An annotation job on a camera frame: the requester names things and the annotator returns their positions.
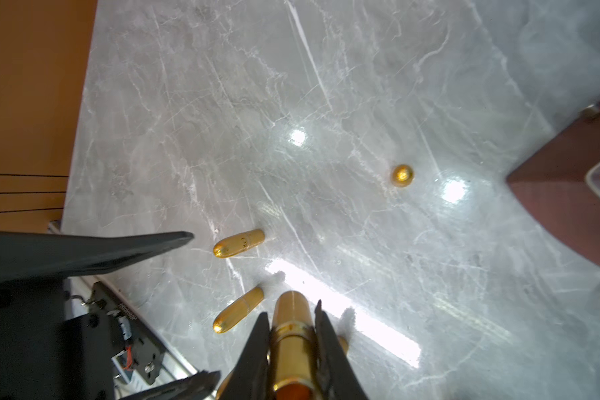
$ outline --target red wire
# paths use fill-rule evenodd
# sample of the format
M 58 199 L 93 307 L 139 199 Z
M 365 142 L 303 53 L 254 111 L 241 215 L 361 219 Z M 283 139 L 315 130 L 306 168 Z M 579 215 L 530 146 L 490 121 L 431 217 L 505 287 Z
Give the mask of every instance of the red wire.
M 126 371 L 131 369 L 133 362 L 133 358 L 131 358 L 131 346 L 127 346 L 127 366 L 124 368 L 124 370 Z

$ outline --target wooden cabinet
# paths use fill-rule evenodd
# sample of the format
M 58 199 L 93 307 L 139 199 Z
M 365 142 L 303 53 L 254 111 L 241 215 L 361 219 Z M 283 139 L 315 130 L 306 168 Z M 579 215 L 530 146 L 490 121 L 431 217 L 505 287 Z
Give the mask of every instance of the wooden cabinet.
M 600 114 L 579 117 L 507 178 L 553 236 L 600 266 L 600 197 L 585 176 L 600 162 Z
M 96 0 L 0 1 L 0 230 L 62 215 Z

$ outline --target orange wall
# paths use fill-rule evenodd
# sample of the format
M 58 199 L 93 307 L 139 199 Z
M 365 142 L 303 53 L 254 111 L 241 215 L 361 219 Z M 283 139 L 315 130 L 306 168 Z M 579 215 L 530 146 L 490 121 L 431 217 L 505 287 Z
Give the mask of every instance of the orange wall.
M 0 1 L 0 229 L 44 232 L 61 215 L 95 11 Z

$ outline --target gold cylindrical object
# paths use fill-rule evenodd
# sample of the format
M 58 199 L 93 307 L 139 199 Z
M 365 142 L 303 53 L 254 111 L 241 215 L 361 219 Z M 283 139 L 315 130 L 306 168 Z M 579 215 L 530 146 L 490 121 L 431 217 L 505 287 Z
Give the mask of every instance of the gold cylindrical object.
M 218 258 L 225 259 L 256 247 L 262 242 L 264 242 L 264 232 L 262 229 L 250 230 L 238 235 L 225 237 L 214 246 L 214 254 Z
M 233 376 L 233 371 L 229 372 L 229 375 L 227 375 L 225 377 L 225 379 L 222 380 L 222 383 L 220 383 L 220 386 L 218 386 L 218 390 L 216 390 L 216 400 L 220 399 L 220 396 L 222 396 L 222 392 L 224 392 L 224 389 L 229 384 L 229 380 L 231 379 L 232 376 Z
M 344 351 L 344 355 L 347 355 L 349 352 L 349 343 L 342 336 L 338 336 L 338 341 L 340 343 L 340 347 L 342 347 L 342 350 Z
M 413 170 L 410 166 L 405 164 L 395 167 L 391 174 L 391 183 L 399 188 L 410 185 L 412 180 Z
M 218 314 L 214 321 L 214 331 L 227 332 L 256 308 L 262 299 L 264 299 L 264 292 L 257 286 L 243 294 Z
M 274 392 L 303 385 L 315 393 L 316 340 L 309 302 L 300 292 L 282 293 L 273 313 L 271 378 Z
M 301 383 L 291 383 L 278 389 L 276 400 L 312 400 L 311 389 Z

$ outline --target marble tabletop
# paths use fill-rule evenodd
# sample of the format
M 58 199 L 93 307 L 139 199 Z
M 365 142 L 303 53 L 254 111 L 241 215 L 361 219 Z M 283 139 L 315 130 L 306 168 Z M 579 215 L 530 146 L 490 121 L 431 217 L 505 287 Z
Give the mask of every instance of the marble tabletop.
M 599 99 L 600 0 L 101 1 L 63 229 L 195 234 L 109 278 L 198 369 L 296 289 L 372 399 L 600 399 L 600 268 L 504 182 Z

